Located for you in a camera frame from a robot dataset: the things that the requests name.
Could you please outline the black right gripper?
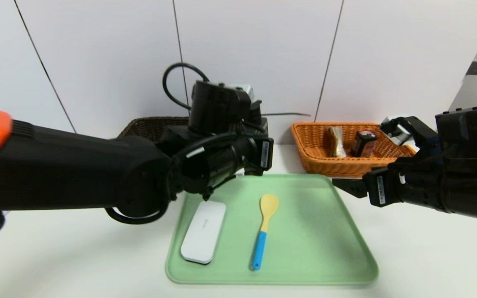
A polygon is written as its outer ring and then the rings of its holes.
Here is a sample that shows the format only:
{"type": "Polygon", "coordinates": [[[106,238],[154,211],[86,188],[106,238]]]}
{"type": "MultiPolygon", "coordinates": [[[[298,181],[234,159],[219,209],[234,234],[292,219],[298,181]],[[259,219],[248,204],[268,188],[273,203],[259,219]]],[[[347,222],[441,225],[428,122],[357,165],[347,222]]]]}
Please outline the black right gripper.
{"type": "Polygon", "coordinates": [[[384,167],[363,179],[333,178],[332,184],[356,198],[368,196],[371,205],[406,203],[438,210],[438,175],[432,171],[384,167]]]}

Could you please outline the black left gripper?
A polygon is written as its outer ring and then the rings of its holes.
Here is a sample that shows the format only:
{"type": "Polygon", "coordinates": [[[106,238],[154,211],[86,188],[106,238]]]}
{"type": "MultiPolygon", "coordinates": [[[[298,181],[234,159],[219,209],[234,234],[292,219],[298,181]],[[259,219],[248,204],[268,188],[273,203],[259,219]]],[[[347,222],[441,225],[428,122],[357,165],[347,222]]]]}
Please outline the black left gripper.
{"type": "Polygon", "coordinates": [[[268,171],[272,167],[272,138],[242,138],[234,142],[240,168],[246,171],[268,171]]]}

